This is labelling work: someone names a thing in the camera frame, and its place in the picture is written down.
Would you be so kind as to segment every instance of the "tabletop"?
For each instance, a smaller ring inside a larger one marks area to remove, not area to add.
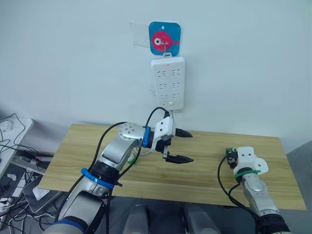
[[[0,145],[5,145],[9,147],[14,147],[15,144],[20,144],[24,137],[27,135],[28,131],[34,125],[34,122],[30,118],[15,118],[9,117],[5,119],[1,119],[0,123],[4,121],[12,122],[12,130],[7,132],[1,132],[0,134]],[[10,164],[13,156],[16,153],[16,150],[6,148],[4,146],[0,146],[0,178],[2,177],[3,173],[5,172],[6,168]]]
[[[69,191],[80,177],[80,170],[88,168],[94,157],[98,140],[107,126],[73,124],[52,159],[39,187]],[[226,148],[251,146],[255,154],[266,160],[269,171],[261,175],[269,193],[280,209],[305,210],[300,190],[277,137],[246,136],[191,132],[193,138],[174,137],[169,148],[171,155],[194,159],[187,164],[165,162],[158,152],[140,156],[137,163],[120,180],[113,195],[184,202],[229,205],[217,180],[217,168]],[[101,150],[117,134],[113,128],[105,137]],[[220,171],[224,187],[236,184],[233,171],[225,162]],[[241,187],[233,197],[247,205]]]

